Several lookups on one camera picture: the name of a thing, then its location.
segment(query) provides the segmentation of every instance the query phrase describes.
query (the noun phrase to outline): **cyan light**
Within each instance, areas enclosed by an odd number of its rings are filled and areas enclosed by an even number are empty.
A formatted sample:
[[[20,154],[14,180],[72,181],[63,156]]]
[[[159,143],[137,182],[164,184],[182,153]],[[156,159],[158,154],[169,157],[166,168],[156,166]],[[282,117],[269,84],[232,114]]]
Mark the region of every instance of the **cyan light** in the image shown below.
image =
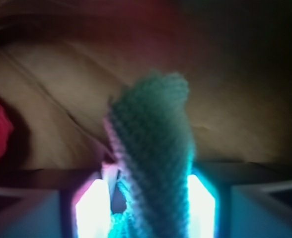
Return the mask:
[[[216,200],[195,175],[188,176],[190,238],[213,238]],[[75,206],[78,238],[107,238],[110,223],[110,194],[106,181],[97,179]]]
[[[213,238],[216,200],[197,176],[188,176],[190,238]]]
[[[95,180],[75,205],[78,238],[106,238],[111,224],[111,202],[106,181]]]

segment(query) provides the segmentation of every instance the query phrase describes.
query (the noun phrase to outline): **green knitted fabric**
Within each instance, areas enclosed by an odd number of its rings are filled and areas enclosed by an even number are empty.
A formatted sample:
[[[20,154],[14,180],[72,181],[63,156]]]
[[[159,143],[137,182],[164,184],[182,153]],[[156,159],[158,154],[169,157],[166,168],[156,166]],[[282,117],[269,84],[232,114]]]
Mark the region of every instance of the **green knitted fabric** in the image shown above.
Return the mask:
[[[109,238],[186,238],[187,176],[195,143],[184,105],[187,81],[151,73],[110,106],[105,126],[122,170],[127,201]]]

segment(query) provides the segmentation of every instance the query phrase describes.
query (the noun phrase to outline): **beige cloth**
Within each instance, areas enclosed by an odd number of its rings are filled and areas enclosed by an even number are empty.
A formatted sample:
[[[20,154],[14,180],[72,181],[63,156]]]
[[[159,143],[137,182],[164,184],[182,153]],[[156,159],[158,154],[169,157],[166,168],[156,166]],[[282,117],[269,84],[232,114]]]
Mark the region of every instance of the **beige cloth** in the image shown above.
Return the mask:
[[[91,136],[108,145],[109,98],[152,68],[189,81],[198,159],[292,165],[292,4],[215,2],[189,14],[159,2],[84,1],[55,15],[42,5],[49,15],[3,31],[0,96],[32,132],[26,167],[92,166],[104,152]]]

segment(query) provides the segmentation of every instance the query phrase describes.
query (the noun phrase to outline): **white light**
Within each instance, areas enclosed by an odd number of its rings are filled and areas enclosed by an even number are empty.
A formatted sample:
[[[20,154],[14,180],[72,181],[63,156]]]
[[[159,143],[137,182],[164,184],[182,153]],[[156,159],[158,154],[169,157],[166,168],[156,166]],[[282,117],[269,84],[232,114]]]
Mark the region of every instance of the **white light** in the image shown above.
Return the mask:
[[[190,238],[213,238],[216,200],[195,175],[188,176]]]
[[[75,205],[78,238],[106,238],[110,231],[111,205],[108,184],[95,180]]]

